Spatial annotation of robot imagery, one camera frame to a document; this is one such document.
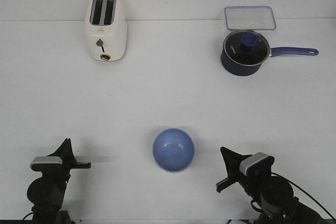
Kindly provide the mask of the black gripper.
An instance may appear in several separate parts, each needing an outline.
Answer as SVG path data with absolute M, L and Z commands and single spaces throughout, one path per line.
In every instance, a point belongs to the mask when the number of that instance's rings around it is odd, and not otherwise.
M 239 183 L 248 196 L 253 200 L 260 200 L 261 185 L 266 178 L 271 176 L 271 168 L 261 168 L 253 172 L 251 176 L 245 176 L 239 172 L 240 163 L 251 157 L 251 154 L 238 154 L 223 146 L 220 152 L 225 163 L 227 178 L 216 183 L 216 191 L 220 193 L 234 183 Z
M 66 160 L 63 160 L 61 166 L 48 167 L 42 170 L 42 174 L 51 178 L 58 184 L 66 184 L 70 179 L 70 171 L 72 169 L 90 169 L 90 162 L 78 162 L 74 156 L 71 139 L 66 138 L 61 145 L 52 153 L 52 156 L 63 157 L 66 151 Z

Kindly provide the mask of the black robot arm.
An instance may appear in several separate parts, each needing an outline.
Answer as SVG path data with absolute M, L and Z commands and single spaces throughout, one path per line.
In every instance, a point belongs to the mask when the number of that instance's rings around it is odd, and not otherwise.
M 239 183 L 251 197 L 252 208 L 259 213 L 254 223 L 328 223 L 320 214 L 299 201 L 294 195 L 297 187 L 326 212 L 316 199 L 287 178 L 272 172 L 275 158 L 262 152 L 253 155 L 238 154 L 226 147 L 220 148 L 227 177 L 216 184 L 216 191 Z
M 90 162 L 79 162 L 74 156 L 71 139 L 47 156 L 37 156 L 30 169 L 41 172 L 27 189 L 27 198 L 33 203 L 33 223 L 75 223 L 69 212 L 62 209 L 72 169 L 90 169 Z

